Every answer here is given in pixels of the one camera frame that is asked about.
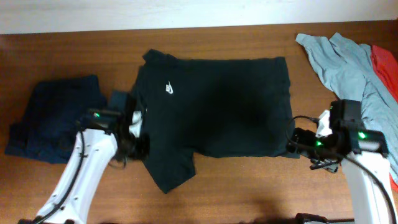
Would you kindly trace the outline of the dark green shirt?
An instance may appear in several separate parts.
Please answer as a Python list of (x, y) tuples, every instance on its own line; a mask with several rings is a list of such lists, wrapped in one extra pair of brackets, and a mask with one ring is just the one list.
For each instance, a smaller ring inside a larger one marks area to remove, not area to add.
[(292, 135), (284, 57), (181, 59), (144, 54), (132, 96), (149, 138), (146, 169), (164, 193), (195, 175), (194, 153), (208, 157), (287, 157)]

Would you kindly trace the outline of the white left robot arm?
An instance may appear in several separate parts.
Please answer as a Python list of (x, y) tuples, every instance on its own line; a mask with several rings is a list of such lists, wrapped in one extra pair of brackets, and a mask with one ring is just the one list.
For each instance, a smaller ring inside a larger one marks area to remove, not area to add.
[(142, 116), (130, 93), (115, 91), (106, 109), (90, 109), (76, 134), (73, 152), (58, 184), (31, 223), (86, 223), (98, 184), (112, 160), (143, 161), (149, 137), (133, 134)]

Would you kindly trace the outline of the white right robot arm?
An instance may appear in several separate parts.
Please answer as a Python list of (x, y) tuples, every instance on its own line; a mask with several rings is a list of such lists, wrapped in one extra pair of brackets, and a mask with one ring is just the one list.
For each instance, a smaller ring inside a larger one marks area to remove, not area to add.
[(397, 223), (387, 142), (382, 132), (364, 127), (361, 103), (333, 101), (330, 109), (309, 121), (317, 130), (286, 132), (286, 148), (310, 159), (311, 170), (342, 169), (351, 194), (353, 223)]

